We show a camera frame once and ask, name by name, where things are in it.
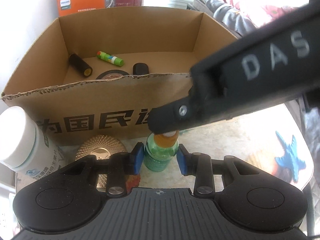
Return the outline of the gold lid cream jar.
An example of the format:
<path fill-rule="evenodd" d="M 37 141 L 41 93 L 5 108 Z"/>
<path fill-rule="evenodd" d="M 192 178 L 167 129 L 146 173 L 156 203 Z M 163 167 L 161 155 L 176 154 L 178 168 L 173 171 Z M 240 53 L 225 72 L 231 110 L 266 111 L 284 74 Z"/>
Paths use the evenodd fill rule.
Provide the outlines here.
<path fill-rule="evenodd" d="M 111 155 L 126 152 L 123 143 L 108 135 L 95 135 L 85 141 L 77 150 L 75 160 L 95 155 L 97 160 L 109 159 Z"/>

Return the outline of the green dropper bottle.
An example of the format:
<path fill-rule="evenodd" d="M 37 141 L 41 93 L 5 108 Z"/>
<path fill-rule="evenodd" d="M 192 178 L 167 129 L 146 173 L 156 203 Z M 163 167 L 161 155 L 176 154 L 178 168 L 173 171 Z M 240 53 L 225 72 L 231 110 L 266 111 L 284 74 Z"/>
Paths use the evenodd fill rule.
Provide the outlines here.
<path fill-rule="evenodd" d="M 164 134 L 151 133 L 146 141 L 144 164 L 153 172 L 164 171 L 171 159 L 176 155 L 179 130 Z"/>

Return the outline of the black key fob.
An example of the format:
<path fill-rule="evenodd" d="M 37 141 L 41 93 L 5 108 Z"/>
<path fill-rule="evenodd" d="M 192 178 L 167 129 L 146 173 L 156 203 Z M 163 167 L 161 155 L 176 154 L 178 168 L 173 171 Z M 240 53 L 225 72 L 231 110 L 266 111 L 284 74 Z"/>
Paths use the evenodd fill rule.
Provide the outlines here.
<path fill-rule="evenodd" d="M 149 67 L 146 63 L 139 62 L 133 65 L 133 75 L 147 75 L 149 73 Z"/>

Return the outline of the black tape roll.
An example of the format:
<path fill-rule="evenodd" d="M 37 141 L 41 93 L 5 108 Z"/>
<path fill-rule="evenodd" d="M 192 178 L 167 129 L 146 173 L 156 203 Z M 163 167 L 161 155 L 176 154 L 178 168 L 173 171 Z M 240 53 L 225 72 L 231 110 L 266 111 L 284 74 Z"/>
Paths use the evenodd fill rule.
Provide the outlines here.
<path fill-rule="evenodd" d="M 103 73 L 101 73 L 96 79 L 97 80 L 112 80 L 112 79 L 117 79 L 122 76 L 128 76 L 129 73 L 123 71 L 123 70 L 108 70 Z"/>

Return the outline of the green glue stick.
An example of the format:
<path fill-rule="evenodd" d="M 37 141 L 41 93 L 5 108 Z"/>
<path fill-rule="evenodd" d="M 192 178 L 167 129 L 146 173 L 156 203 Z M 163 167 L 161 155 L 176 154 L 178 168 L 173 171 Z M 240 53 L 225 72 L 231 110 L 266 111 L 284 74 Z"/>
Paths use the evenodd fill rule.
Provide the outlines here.
<path fill-rule="evenodd" d="M 122 67 L 124 65 L 124 60 L 116 56 L 107 54 L 103 51 L 97 52 L 97 58 L 100 60 L 106 61 L 108 63 L 114 64 L 115 66 L 118 66 L 118 67 Z"/>

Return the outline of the black gold lipstick tube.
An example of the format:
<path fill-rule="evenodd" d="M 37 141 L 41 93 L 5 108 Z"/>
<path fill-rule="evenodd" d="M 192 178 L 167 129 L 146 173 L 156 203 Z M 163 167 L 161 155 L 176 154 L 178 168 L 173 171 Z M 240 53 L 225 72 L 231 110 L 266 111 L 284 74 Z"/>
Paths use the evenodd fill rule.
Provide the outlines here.
<path fill-rule="evenodd" d="M 77 54 L 71 54 L 69 56 L 69 64 L 74 67 L 83 77 L 89 77 L 93 73 L 92 67 L 87 64 Z"/>

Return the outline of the brown cardboard box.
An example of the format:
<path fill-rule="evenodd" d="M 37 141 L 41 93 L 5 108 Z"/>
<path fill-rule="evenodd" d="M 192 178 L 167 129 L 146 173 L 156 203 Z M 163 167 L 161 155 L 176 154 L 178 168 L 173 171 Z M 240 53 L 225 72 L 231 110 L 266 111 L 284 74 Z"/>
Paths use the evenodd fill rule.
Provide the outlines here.
<path fill-rule="evenodd" d="M 115 7 L 57 18 L 34 42 L 2 93 L 20 106 L 59 146 L 80 145 L 97 134 L 146 137 L 149 111 L 181 99 L 191 88 L 190 68 L 237 37 L 199 11 L 162 7 Z M 103 51 L 122 67 L 97 58 Z M 77 54 L 93 73 L 69 64 Z M 133 75 L 146 63 L 147 75 Z M 96 78 L 108 70 L 129 73 Z"/>

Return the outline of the white supplement bottle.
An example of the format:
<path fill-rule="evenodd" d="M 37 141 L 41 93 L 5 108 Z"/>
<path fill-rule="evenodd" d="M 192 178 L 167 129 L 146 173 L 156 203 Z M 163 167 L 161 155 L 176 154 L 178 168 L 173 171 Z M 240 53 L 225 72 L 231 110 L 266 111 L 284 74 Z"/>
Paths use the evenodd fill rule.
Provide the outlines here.
<path fill-rule="evenodd" d="M 39 180 L 66 166 L 60 149 L 23 108 L 1 113 L 1 164 Z"/>

